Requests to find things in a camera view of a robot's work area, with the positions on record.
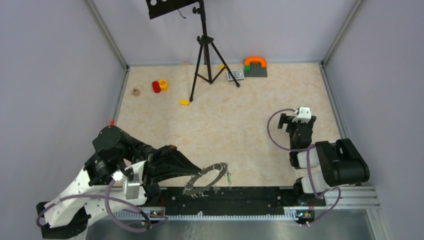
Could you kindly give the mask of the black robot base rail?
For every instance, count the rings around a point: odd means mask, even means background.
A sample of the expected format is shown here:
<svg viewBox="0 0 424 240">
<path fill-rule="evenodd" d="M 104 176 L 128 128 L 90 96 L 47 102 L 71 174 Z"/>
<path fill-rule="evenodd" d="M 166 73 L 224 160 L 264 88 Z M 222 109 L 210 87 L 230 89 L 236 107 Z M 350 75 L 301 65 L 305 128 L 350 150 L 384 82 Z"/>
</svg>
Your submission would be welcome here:
<svg viewBox="0 0 424 240">
<path fill-rule="evenodd" d="M 162 187 L 159 194 L 142 205 L 169 220 L 295 220 L 306 212 L 325 207 L 325 199 L 303 193 L 294 186 L 213 186 L 194 196 L 183 187 Z"/>
</svg>

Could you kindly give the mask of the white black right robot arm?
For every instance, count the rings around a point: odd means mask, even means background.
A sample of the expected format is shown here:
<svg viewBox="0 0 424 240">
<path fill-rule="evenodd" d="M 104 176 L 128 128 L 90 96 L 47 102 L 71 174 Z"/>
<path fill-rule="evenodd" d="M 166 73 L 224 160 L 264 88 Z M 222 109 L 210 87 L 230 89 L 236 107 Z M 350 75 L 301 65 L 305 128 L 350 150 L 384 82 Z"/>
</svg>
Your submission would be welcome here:
<svg viewBox="0 0 424 240">
<path fill-rule="evenodd" d="M 280 115 L 278 129 L 286 125 L 289 135 L 289 162 L 297 170 L 320 168 L 298 178 L 293 185 L 293 200 L 299 206 L 307 206 L 314 193 L 322 193 L 332 187 L 357 185 L 367 182 L 370 170 L 353 142 L 349 138 L 335 142 L 318 141 L 312 145 L 313 126 L 316 116 L 307 118 Z"/>
</svg>

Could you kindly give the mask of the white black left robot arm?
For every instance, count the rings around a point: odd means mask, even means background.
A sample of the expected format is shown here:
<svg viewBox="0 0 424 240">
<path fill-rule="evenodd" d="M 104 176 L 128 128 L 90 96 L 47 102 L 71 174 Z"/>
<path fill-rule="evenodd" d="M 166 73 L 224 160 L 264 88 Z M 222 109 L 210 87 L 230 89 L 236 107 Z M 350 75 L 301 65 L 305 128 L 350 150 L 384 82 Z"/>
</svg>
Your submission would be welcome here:
<svg viewBox="0 0 424 240">
<path fill-rule="evenodd" d="M 154 207 L 159 183 L 196 176 L 201 169 L 174 145 L 154 148 L 115 125 L 104 127 L 92 142 L 94 154 L 54 200 L 36 205 L 44 239 L 66 240 L 125 207 Z"/>
</svg>

